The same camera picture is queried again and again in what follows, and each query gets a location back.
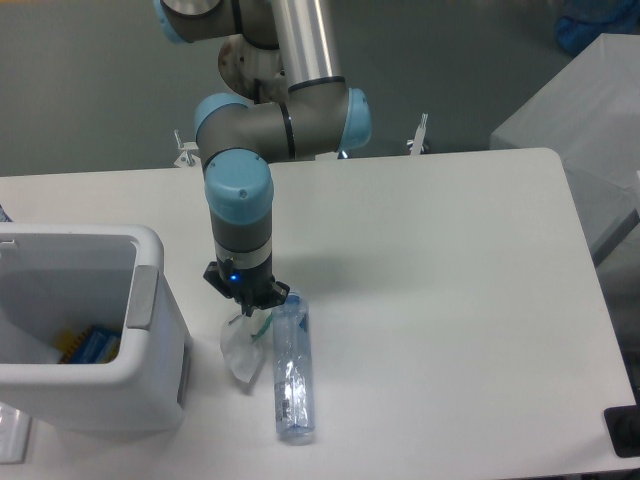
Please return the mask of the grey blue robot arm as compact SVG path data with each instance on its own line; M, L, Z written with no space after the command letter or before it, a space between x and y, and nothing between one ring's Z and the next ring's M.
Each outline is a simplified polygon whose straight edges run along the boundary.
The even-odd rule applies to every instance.
M279 306L290 288L272 273L269 166L366 145L366 95L346 84L324 1L157 1L154 9L175 43L239 35L280 55L284 98L217 93L194 113L216 254L204 278L246 316Z

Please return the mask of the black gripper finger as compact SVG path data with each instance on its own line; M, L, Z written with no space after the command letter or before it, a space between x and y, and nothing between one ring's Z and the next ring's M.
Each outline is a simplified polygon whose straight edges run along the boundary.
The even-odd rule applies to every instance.
M247 315L252 316L256 310L269 310L283 305L289 295L290 286L272 281L252 289L247 301Z
M239 271L231 262L210 262L203 278L223 297L234 300L243 315L250 314L250 306L246 298L246 285Z

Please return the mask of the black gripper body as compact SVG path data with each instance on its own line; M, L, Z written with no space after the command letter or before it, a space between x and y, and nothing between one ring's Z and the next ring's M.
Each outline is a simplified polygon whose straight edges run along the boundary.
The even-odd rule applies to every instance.
M246 285L247 301L252 289L259 288L261 285L274 281L271 262L263 262L262 264L249 269L234 269L239 271L243 277L244 284Z

